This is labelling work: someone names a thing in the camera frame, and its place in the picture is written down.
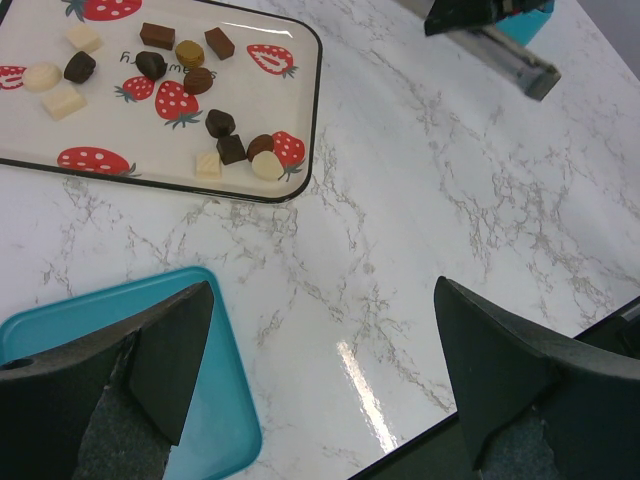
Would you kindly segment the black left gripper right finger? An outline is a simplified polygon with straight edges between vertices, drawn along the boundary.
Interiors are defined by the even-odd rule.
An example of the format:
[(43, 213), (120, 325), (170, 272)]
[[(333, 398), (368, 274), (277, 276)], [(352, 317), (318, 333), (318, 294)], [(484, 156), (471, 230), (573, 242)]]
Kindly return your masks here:
[(482, 479), (639, 476), (639, 307), (611, 341), (567, 337), (441, 277), (439, 336), (471, 471)]

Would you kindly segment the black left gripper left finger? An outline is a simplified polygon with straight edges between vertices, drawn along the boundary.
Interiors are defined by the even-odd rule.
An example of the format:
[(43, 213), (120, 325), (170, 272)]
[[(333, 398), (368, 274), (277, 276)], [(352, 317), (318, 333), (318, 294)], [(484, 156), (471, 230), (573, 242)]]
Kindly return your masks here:
[(213, 307), (209, 283), (196, 283), (2, 364), (2, 478), (163, 478), (184, 430)]

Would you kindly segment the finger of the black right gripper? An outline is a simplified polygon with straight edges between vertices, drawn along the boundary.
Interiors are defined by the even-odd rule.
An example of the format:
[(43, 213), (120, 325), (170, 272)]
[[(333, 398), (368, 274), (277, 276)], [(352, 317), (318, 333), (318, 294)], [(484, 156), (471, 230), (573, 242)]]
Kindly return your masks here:
[(499, 20), (500, 2), (493, 0), (435, 0), (425, 22), (426, 36), (468, 30)]

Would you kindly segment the metal serving tongs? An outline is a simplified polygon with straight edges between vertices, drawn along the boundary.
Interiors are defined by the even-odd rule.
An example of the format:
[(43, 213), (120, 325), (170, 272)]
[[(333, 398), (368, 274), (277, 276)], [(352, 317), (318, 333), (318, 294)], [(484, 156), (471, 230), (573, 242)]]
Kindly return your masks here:
[[(505, 18), (529, 12), (546, 1), (499, 1), (499, 20), (484, 27), (449, 31), (444, 34), (490, 69), (515, 85), (525, 96), (541, 101), (561, 78), (552, 63), (531, 52), (496, 28)], [(400, 5), (423, 21), (434, 1), (402, 1)]]

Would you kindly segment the white round chocolate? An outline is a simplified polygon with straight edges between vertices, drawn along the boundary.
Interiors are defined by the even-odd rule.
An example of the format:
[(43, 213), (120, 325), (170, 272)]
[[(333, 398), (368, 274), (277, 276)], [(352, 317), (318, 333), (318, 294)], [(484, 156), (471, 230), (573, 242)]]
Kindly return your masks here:
[(254, 174), (265, 181), (277, 181), (284, 175), (279, 158), (272, 151), (261, 151), (251, 162)]

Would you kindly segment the dark square chocolate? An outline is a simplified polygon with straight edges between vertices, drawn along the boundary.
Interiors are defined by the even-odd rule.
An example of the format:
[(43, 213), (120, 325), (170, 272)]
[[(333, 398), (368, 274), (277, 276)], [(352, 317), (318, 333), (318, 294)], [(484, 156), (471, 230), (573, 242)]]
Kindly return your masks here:
[(247, 159), (247, 153), (238, 134), (220, 137), (216, 144), (220, 160), (228, 166)]

